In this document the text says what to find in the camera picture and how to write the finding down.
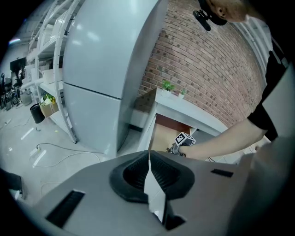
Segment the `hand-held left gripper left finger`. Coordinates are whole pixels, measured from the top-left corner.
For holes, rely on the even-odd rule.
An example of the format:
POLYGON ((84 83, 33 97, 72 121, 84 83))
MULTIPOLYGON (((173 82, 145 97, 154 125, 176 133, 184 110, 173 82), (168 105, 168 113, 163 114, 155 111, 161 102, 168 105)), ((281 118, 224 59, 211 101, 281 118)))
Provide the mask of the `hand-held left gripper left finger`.
POLYGON ((85 167, 45 194, 34 209, 62 233, 156 236, 165 232, 148 208, 148 152, 85 167))

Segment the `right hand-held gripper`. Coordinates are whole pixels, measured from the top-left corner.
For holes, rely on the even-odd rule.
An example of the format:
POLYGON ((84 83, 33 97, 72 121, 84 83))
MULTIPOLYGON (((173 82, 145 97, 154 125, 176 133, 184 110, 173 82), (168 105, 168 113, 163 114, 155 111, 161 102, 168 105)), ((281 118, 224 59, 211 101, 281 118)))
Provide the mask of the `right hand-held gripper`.
POLYGON ((178 156, 186 156, 184 153, 180 152, 181 146, 192 146, 195 145, 196 140, 189 134, 181 132, 174 140, 172 147, 168 149, 168 153, 172 153, 178 156))

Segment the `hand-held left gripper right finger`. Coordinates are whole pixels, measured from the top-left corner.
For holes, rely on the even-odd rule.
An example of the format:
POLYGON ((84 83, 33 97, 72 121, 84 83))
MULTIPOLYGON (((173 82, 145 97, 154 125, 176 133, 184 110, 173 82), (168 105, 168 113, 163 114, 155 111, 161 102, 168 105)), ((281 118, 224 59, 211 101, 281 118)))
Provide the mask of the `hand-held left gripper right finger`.
POLYGON ((151 171, 165 194, 157 235, 234 236, 246 225, 242 207, 251 157, 237 165, 151 152, 151 171))

